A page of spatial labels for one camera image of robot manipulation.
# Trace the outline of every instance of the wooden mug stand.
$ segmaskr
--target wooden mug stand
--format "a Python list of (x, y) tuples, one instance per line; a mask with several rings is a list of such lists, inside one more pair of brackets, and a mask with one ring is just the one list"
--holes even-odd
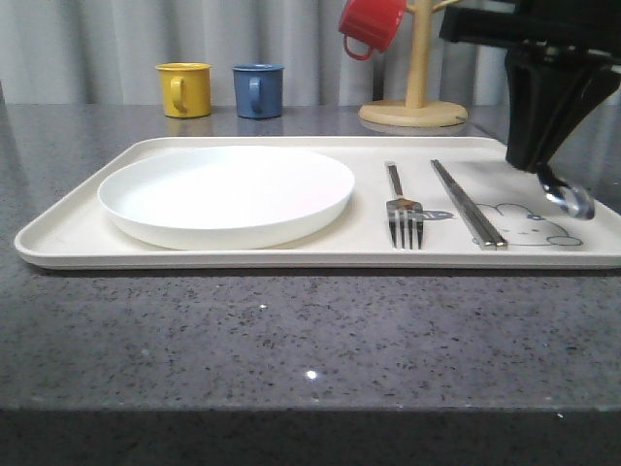
[(458, 104), (427, 100), (427, 69), (431, 43), (432, 14), (461, 0), (415, 0), (407, 11), (414, 14), (408, 91), (405, 100), (377, 100), (363, 105), (358, 116), (366, 121), (392, 126), (434, 127), (464, 122), (466, 109)]

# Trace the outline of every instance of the blue mug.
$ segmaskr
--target blue mug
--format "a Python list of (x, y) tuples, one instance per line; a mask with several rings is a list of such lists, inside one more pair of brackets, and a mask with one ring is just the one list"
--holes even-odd
[(237, 115), (274, 118), (282, 114), (282, 65), (249, 63), (233, 67)]

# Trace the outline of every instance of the wooden base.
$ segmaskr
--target wooden base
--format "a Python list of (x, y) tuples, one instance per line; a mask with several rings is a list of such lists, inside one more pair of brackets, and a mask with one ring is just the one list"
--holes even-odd
[(404, 100), (377, 100), (363, 105), (358, 116), (373, 123), (429, 128), (463, 123), (468, 112), (461, 105), (439, 100), (420, 109), (406, 108)]

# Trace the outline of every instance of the red mug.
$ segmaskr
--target red mug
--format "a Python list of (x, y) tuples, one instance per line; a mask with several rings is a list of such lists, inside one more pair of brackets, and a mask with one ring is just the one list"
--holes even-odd
[[(347, 54), (356, 60), (366, 60), (373, 50), (388, 49), (404, 17), (406, 5), (407, 0), (348, 0), (339, 23)], [(365, 43), (367, 52), (358, 54), (352, 51), (347, 43), (350, 37)]]

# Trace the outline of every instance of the curtain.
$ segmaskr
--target curtain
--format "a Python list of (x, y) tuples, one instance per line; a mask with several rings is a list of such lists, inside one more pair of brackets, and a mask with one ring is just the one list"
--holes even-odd
[[(405, 98), (412, 17), (367, 61), (343, 51), (345, 0), (0, 0), (6, 103), (157, 104), (154, 66), (212, 65), (212, 103), (233, 105), (231, 68), (285, 66), (284, 104), (359, 105)], [(510, 4), (461, 5), (511, 11)], [(507, 101), (504, 50), (449, 44), (434, 15), (428, 97), (465, 106)]]

